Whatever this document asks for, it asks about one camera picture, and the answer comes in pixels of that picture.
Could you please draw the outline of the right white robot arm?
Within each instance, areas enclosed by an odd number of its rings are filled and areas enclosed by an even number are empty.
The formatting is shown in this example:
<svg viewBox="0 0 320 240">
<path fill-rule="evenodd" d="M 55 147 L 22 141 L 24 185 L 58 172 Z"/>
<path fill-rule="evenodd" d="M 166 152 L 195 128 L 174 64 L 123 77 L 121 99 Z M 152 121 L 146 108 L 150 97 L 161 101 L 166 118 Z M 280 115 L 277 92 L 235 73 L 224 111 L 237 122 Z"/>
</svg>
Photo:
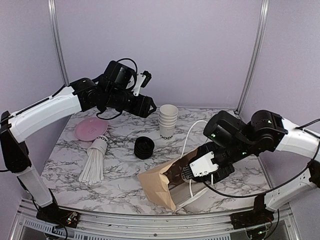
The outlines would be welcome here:
<svg viewBox="0 0 320 240">
<path fill-rule="evenodd" d="M 248 123 L 221 110 L 206 124 L 203 135 L 213 142 L 181 170 L 183 180 L 208 182 L 223 170 L 250 156 L 269 151 L 284 151 L 310 158 L 307 166 L 293 179 L 263 193 L 256 194 L 255 207 L 247 219 L 258 224 L 295 196 L 320 186 L 320 135 L 298 126 L 281 115 L 255 112 Z"/>
</svg>

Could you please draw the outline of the brown paper bag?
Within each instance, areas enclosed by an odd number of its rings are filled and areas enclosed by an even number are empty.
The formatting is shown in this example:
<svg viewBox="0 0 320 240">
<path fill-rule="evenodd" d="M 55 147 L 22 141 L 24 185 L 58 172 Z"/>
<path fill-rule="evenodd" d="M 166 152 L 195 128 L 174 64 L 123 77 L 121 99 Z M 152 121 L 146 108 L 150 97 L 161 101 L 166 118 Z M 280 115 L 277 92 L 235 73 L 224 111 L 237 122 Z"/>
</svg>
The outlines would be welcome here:
<svg viewBox="0 0 320 240">
<path fill-rule="evenodd" d="M 189 128 L 178 158 L 138 174 L 140 185 L 150 202 L 175 212 L 196 201 L 207 192 L 194 180 L 183 180 L 181 176 L 182 167 L 198 153 L 196 148 L 185 152 L 189 134 L 198 123 L 206 124 L 207 121 L 197 120 Z"/>
</svg>

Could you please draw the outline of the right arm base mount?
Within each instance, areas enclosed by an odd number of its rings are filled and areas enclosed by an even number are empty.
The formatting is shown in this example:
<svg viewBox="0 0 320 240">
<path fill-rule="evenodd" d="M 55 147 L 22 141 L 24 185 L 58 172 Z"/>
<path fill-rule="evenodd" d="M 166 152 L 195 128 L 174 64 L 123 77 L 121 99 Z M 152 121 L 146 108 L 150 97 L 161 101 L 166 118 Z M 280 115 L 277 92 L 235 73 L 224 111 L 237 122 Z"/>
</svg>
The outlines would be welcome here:
<svg viewBox="0 0 320 240">
<path fill-rule="evenodd" d="M 254 198 L 252 210 L 233 213 L 230 220 L 235 230 L 265 224 L 274 220 L 274 212 L 266 209 L 265 195 Z"/>
</svg>

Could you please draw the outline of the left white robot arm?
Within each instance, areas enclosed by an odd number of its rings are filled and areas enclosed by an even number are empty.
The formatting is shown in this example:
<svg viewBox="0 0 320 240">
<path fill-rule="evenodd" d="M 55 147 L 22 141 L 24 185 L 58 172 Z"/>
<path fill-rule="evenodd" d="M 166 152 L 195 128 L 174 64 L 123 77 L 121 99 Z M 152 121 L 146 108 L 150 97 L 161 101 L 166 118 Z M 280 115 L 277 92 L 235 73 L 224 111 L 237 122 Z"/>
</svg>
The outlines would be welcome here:
<svg viewBox="0 0 320 240">
<path fill-rule="evenodd" d="M 60 222 L 63 211 L 34 169 L 26 139 L 62 118 L 92 108 L 97 108 L 100 114 L 111 108 L 120 115 L 128 112 L 147 118 L 157 108 L 153 99 L 142 95 L 140 90 L 151 78 L 146 70 L 139 73 L 137 68 L 112 60 L 104 73 L 93 80 L 81 78 L 22 110 L 2 113 L 0 146 L 5 167 L 17 176 L 51 222 Z"/>
</svg>

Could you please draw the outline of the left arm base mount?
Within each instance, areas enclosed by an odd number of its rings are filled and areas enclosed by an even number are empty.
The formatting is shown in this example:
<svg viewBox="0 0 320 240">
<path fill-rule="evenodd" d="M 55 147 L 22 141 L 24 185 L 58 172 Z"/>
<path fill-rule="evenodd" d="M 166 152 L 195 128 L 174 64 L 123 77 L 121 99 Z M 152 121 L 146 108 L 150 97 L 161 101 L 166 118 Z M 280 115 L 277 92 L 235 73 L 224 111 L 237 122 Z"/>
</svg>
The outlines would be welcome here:
<svg viewBox="0 0 320 240">
<path fill-rule="evenodd" d="M 77 211 L 62 209 L 58 206 L 55 199 L 45 207 L 37 207 L 36 218 L 45 222 L 57 224 L 60 226 L 76 228 L 79 222 L 80 214 Z"/>
</svg>

